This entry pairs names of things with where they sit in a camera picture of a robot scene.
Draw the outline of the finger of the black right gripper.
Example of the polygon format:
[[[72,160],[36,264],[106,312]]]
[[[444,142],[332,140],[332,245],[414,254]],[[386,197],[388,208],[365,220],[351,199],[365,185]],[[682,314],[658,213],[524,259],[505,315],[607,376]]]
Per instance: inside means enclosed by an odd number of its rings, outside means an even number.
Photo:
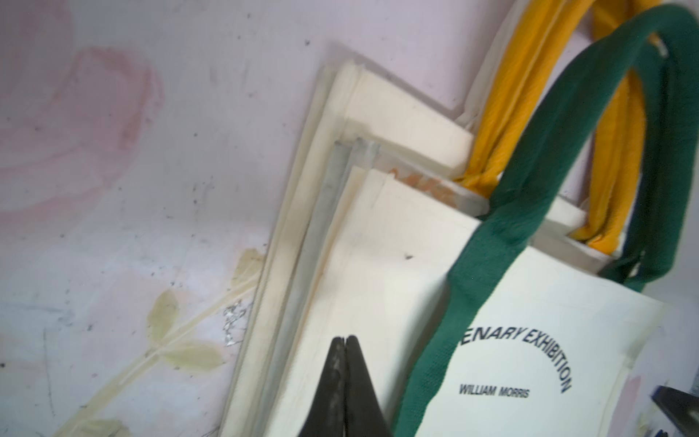
[[[655,405],[684,436],[698,436],[698,397],[684,391],[657,386],[652,394]]]

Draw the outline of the green handled exhibition tote bag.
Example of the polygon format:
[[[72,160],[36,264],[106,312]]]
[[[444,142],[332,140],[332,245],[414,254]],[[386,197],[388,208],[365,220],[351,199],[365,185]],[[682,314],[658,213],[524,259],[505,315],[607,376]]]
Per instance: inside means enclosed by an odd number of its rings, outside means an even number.
[[[591,273],[533,247],[628,73],[644,173],[622,255]],[[600,436],[664,306],[698,143],[698,23],[642,12],[582,51],[473,218],[371,169],[327,256],[264,436],[299,436],[333,338],[356,336],[393,436]]]

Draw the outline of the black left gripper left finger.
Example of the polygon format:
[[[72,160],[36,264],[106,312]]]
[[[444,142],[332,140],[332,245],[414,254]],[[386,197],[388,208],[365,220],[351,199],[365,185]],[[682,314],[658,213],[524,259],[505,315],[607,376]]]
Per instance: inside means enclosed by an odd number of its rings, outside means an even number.
[[[345,433],[346,342],[333,338],[311,409],[299,437],[337,436]]]

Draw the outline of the starry night canvas tote bag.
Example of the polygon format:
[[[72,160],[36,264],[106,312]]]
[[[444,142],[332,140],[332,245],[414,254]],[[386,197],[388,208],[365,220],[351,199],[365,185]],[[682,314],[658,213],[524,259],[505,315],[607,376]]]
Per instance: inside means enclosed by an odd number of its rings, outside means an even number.
[[[601,39],[632,10],[628,1],[514,3],[455,120],[362,63],[350,60],[322,72],[262,270],[222,435],[252,435],[263,413],[263,378],[280,361],[276,347],[289,336],[292,280],[334,144],[375,139],[489,195],[575,29],[590,17],[592,37]]]

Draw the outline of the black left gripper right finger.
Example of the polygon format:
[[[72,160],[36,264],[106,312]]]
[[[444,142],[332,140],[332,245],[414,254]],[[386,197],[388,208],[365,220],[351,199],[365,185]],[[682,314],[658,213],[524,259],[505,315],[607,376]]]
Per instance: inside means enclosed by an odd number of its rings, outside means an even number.
[[[345,358],[345,435],[392,436],[356,336],[347,338]]]

